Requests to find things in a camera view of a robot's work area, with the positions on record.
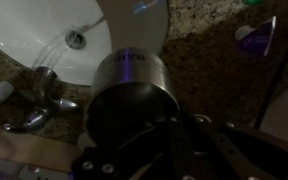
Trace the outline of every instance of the granite countertop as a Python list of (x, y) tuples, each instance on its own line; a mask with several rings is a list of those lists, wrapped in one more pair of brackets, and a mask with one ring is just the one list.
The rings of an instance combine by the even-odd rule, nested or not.
[[(235, 30), (258, 26), (277, 16), (278, 24), (268, 57), (241, 52)], [(169, 31), (161, 58), (168, 66), (177, 98), (195, 113), (214, 121), (250, 123), (258, 111), (272, 76), (288, 46), (288, 1), (266, 1), (247, 6), (241, 0), (170, 0)], [(281, 87), (288, 86), (288, 69)], [(30, 89), (32, 71), (0, 51), (0, 81)], [(65, 98), (85, 106), (86, 86), (58, 83)], [(0, 125), (17, 122), (30, 107), (17, 93), (0, 106)], [(75, 143), (83, 132), (83, 112), (56, 115), (34, 134)]]

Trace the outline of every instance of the chrome faucet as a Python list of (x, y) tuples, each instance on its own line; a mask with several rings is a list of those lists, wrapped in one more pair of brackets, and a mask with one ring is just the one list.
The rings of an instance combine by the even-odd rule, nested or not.
[(50, 91), (57, 78), (56, 73), (44, 66), (35, 71), (33, 91), (21, 91), (28, 100), (35, 103), (34, 108), (20, 125), (4, 124), (3, 129), (13, 133), (29, 133), (42, 129), (45, 124), (59, 111), (75, 111), (79, 107), (76, 103), (60, 98), (50, 97)]

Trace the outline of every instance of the sink drain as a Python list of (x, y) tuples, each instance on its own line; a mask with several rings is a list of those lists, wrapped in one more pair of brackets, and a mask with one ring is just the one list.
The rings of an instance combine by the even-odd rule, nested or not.
[(67, 33), (65, 36), (65, 42), (67, 46), (72, 49), (82, 49), (86, 44), (84, 36), (77, 31), (70, 31)]

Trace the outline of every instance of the metal cylinder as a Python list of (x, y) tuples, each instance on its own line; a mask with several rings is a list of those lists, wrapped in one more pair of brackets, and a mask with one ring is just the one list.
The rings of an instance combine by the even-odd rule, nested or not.
[(96, 142), (179, 110), (166, 66), (140, 48), (120, 49), (105, 58), (95, 73), (91, 95), (85, 125)]

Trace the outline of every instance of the white sink basin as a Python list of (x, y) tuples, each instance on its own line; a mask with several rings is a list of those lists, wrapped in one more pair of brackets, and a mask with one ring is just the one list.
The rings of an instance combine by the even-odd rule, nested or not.
[[(54, 66), (62, 81), (91, 85), (99, 63), (116, 49), (160, 51), (167, 31), (166, 0), (133, 13), (139, 2), (0, 0), (0, 49), (28, 68)], [(72, 30), (82, 32), (84, 48), (67, 47), (65, 35)]]

